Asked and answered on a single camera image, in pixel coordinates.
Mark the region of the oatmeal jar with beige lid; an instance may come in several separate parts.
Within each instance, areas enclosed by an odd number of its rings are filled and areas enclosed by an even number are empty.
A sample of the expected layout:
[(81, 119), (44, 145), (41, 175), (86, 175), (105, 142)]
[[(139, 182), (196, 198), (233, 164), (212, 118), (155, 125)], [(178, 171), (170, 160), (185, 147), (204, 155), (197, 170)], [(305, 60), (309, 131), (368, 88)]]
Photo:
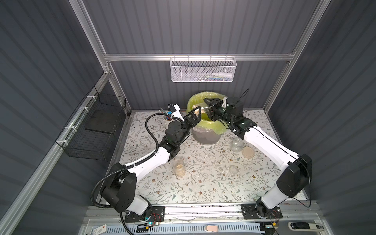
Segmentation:
[(234, 137), (232, 139), (230, 149), (233, 152), (241, 152), (243, 150), (243, 148), (244, 148), (244, 141), (239, 137)]

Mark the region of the beige jar lid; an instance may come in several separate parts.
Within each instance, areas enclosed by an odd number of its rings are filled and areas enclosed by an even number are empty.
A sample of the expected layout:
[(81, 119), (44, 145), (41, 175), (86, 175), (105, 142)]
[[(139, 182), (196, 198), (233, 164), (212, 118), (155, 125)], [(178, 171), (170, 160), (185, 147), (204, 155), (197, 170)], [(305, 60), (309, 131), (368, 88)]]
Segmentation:
[(251, 147), (244, 147), (241, 151), (242, 153), (242, 156), (245, 158), (245, 159), (251, 159), (255, 156), (256, 152), (253, 148)]

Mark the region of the clear plastic jar lid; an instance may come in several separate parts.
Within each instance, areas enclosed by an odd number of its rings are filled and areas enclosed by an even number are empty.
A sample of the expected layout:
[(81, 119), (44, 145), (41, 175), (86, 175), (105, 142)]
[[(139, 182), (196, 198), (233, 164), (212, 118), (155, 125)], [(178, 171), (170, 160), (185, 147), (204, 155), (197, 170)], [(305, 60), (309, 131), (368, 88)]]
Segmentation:
[(229, 173), (232, 175), (237, 175), (239, 173), (239, 168), (236, 165), (229, 166)]

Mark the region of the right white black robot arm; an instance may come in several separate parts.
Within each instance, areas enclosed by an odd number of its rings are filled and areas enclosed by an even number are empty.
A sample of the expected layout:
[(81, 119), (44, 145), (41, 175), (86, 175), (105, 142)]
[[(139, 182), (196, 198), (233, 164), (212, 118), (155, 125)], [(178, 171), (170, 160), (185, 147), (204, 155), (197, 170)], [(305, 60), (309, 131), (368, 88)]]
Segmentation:
[(222, 122), (233, 134), (260, 150), (282, 172), (275, 186), (257, 200), (256, 209), (261, 217), (310, 186), (311, 157), (284, 147), (267, 135), (256, 122), (245, 117), (243, 103), (239, 98), (205, 98), (204, 102), (208, 106), (206, 113), (210, 120)]

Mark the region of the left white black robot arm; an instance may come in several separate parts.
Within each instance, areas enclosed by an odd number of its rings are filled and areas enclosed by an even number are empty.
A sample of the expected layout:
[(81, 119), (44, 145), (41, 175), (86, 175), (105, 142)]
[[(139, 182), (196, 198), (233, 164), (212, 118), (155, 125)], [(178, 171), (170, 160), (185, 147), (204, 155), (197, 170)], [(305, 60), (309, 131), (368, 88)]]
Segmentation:
[[(160, 142), (148, 127), (148, 122), (156, 116), (171, 118)], [(201, 106), (189, 111), (185, 116), (181, 115), (178, 105), (169, 106), (169, 113), (155, 113), (149, 116), (145, 121), (145, 128), (156, 148), (134, 162), (125, 165), (114, 164), (110, 172), (93, 187), (90, 194), (92, 204), (98, 208), (113, 208), (118, 213), (133, 212), (143, 220), (148, 220), (152, 205), (147, 199), (136, 195), (137, 184), (155, 168), (171, 161), (179, 153), (181, 144), (201, 119)]]

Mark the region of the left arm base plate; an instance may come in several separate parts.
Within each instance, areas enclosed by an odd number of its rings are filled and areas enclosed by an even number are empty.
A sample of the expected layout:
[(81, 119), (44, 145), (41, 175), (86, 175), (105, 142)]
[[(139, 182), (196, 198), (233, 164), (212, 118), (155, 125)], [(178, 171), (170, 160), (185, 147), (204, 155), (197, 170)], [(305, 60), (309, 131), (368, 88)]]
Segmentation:
[(138, 215), (135, 212), (126, 211), (125, 222), (163, 222), (165, 217), (164, 206), (149, 206), (147, 210)]

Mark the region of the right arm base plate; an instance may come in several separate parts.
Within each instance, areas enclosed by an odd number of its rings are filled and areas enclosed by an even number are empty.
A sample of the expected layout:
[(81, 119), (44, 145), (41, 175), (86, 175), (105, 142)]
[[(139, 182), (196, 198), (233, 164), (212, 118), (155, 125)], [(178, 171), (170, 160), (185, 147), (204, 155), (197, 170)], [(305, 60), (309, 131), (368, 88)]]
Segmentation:
[(246, 203), (240, 205), (241, 212), (244, 219), (281, 219), (283, 214), (280, 207), (276, 206), (273, 209), (268, 209), (267, 207), (256, 204), (256, 203)]

